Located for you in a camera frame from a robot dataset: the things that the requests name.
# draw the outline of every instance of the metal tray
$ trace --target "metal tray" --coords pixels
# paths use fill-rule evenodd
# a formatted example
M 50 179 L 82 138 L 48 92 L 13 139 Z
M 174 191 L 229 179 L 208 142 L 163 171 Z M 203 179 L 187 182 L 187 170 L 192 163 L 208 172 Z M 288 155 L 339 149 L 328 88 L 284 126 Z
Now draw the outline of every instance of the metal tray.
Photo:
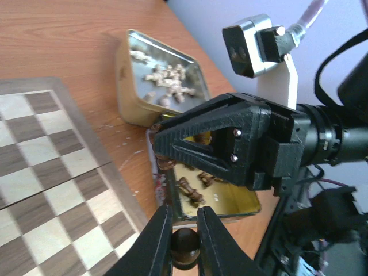
M 135 30 L 128 31 L 128 43 L 130 50 L 141 51 L 151 57 L 147 62 L 132 59 L 136 94 L 139 98 L 143 100 L 147 93 L 154 91 L 156 96 L 150 103 L 158 105 L 158 100 L 166 94 L 167 87 L 156 86 L 154 82 L 144 80 L 144 76 L 151 74 L 157 64 L 163 68 L 169 64 L 173 66 L 181 64 L 188 72 L 187 78 L 182 81 L 182 86 L 194 88 L 197 95 L 193 98 L 185 95 L 183 103 L 177 103 L 174 97 L 169 97 L 171 101 L 169 110 L 185 112 L 210 99 L 204 76 L 195 59 Z

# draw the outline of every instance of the chessboard border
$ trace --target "chessboard border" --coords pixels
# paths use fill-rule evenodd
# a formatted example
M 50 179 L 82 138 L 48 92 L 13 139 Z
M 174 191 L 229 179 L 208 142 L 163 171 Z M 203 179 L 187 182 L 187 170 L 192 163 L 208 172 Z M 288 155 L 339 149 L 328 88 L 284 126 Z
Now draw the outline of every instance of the chessboard border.
M 57 77 L 41 77 L 27 79 L 0 80 L 0 95 L 18 94 L 31 91 L 53 90 L 72 123 L 83 137 L 89 150 L 95 157 L 99 167 L 117 194 L 124 209 L 128 212 L 136 228 L 141 232 L 148 220 L 140 204 L 135 200 L 127 183 L 122 179 L 117 167 L 107 153 L 105 147 L 98 140 L 76 102 L 73 100 L 68 88 Z

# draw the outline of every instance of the wooden table surface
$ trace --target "wooden table surface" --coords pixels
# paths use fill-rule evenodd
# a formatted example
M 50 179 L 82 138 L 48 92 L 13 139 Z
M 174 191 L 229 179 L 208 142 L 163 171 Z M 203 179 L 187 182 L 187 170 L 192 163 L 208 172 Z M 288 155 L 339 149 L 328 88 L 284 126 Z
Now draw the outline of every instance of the wooden table surface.
M 156 202 L 145 129 L 118 114 L 114 54 L 120 38 L 136 29 L 195 57 L 212 96 L 233 91 L 231 85 L 163 0 L 2 0 L 0 18 L 0 78 L 59 77 L 150 218 Z M 260 214 L 227 225 L 250 257 L 277 203 L 270 191 L 258 195 Z

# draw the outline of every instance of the white bracket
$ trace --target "white bracket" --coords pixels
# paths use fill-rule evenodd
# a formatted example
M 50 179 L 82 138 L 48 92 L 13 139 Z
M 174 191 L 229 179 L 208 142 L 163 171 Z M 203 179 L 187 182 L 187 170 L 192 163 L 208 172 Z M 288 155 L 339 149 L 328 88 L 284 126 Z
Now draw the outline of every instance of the white bracket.
M 298 74 L 291 54 L 284 56 L 284 62 L 258 77 L 257 96 L 268 101 L 297 107 Z

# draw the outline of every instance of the white square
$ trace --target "white square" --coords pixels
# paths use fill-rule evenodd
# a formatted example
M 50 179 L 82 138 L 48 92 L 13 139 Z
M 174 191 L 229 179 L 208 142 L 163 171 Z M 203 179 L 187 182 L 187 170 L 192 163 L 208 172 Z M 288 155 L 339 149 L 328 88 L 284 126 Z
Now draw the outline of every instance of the white square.
M 24 274 L 23 276 L 44 276 L 44 274 L 42 273 L 42 271 L 37 266 L 34 269 L 32 269 L 30 272 Z
M 37 265 L 71 243 L 58 217 L 29 231 L 23 238 Z
M 45 133 L 49 135 L 73 128 L 68 115 L 66 115 L 66 113 L 62 110 L 46 112 L 36 116 L 39 119 L 41 126 L 45 130 Z
M 111 190 L 104 191 L 91 198 L 87 201 L 87 204 L 100 224 L 122 211 L 120 201 Z
M 18 238 L 21 231 L 9 209 L 0 210 L 0 247 Z
M 7 204 L 42 191 L 42 186 L 31 168 L 0 177 L 0 191 Z
M 18 143 L 18 146 L 31 166 L 59 157 L 48 136 Z
M 136 239 L 139 237 L 138 233 L 133 234 L 129 238 L 127 238 L 122 244 L 120 244 L 116 249 L 115 252 L 119 259 L 125 255 L 125 253 L 128 252 L 129 249 L 133 246 L 133 244 L 136 242 Z
M 57 185 L 56 187 L 45 191 L 44 194 L 57 216 L 84 201 L 74 180 Z
M 84 174 L 98 167 L 94 157 L 86 148 L 65 154 L 61 159 L 72 177 Z
M 14 144 L 15 141 L 13 139 L 12 134 L 7 128 L 4 121 L 0 121 L 0 147 L 4 147 L 6 145 Z
M 33 115 L 34 112 L 23 95 L 0 95 L 0 113 L 6 120 Z
M 74 247 L 87 269 L 91 269 L 113 251 L 100 226 L 76 240 Z

